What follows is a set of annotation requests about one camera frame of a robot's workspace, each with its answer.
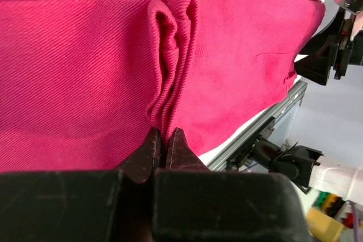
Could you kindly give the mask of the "aluminium frame rail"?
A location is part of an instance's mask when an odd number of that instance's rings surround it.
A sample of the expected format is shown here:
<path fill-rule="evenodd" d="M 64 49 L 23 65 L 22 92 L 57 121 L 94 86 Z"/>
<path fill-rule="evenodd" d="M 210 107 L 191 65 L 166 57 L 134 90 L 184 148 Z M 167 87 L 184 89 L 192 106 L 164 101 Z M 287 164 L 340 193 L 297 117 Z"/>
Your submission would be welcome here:
<path fill-rule="evenodd" d="M 242 158 L 242 149 L 250 145 L 255 138 L 262 137 L 277 146 L 282 146 L 291 132 L 306 89 L 306 82 L 296 81 L 282 102 L 258 113 L 223 144 L 199 158 L 212 171 L 238 169 L 246 162 Z"/>

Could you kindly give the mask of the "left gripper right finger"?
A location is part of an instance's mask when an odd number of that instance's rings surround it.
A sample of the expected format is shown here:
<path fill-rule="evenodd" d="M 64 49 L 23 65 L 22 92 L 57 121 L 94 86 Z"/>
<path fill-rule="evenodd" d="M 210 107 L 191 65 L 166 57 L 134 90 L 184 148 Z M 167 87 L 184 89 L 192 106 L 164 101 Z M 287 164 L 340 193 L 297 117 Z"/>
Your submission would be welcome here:
<path fill-rule="evenodd" d="M 310 241 L 296 190 L 274 173 L 178 168 L 191 150 L 181 129 L 154 174 L 155 241 Z"/>

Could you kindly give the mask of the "yellow box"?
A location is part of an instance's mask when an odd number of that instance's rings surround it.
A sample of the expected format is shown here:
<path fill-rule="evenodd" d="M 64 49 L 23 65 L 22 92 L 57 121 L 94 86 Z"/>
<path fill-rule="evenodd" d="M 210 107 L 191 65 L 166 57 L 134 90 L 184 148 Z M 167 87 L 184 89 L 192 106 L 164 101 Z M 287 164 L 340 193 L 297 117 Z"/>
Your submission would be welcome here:
<path fill-rule="evenodd" d="M 306 214 L 309 232 L 320 241 L 338 241 L 345 226 L 315 207 Z"/>

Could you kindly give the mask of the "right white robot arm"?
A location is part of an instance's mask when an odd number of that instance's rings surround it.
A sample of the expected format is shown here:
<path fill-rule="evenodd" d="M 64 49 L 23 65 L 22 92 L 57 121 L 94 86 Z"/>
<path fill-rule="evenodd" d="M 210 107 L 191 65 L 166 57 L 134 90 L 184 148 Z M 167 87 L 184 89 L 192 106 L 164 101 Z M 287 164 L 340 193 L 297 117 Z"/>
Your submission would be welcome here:
<path fill-rule="evenodd" d="M 353 52 L 362 52 L 362 11 L 353 11 L 348 19 L 346 11 L 339 8 L 332 22 L 305 45 L 304 58 L 294 64 L 298 75 L 325 86 L 331 69 L 339 80 L 348 65 L 362 65 L 361 57 L 352 57 Z M 264 138 L 256 138 L 250 158 L 271 172 L 287 176 L 301 189 L 314 188 L 362 204 L 362 167 L 339 164 L 305 146 L 281 151 Z"/>

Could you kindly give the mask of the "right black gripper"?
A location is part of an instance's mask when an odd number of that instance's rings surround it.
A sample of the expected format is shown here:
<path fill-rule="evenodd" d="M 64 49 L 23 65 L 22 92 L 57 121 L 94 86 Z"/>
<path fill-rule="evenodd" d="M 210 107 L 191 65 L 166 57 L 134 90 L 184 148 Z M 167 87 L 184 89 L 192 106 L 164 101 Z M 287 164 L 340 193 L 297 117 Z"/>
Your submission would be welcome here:
<path fill-rule="evenodd" d="M 345 19 L 339 8 L 328 25 L 305 45 L 305 51 L 317 51 L 294 63 L 296 73 L 314 83 L 326 86 L 331 67 L 334 79 L 341 79 L 349 65 L 362 66 L 362 11 Z M 323 46 L 331 35 L 338 34 L 338 50 Z"/>

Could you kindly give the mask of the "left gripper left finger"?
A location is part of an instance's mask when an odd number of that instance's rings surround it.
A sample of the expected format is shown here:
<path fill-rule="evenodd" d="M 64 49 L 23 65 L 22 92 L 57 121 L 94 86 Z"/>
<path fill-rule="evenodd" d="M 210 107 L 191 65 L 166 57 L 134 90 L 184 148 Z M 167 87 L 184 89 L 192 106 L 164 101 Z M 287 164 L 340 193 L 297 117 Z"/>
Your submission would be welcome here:
<path fill-rule="evenodd" d="M 151 129 L 114 169 L 1 174 L 1 240 L 152 241 L 149 181 L 160 155 Z"/>

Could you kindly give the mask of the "pink trousers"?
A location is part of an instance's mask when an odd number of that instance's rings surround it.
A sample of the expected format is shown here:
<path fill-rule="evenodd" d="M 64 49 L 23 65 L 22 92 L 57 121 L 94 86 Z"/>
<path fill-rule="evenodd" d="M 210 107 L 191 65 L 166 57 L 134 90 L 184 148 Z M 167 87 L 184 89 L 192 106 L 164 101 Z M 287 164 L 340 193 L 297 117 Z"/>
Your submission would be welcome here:
<path fill-rule="evenodd" d="M 283 100 L 320 0 L 1 0 L 1 171 L 112 168 L 151 127 L 196 155 Z"/>

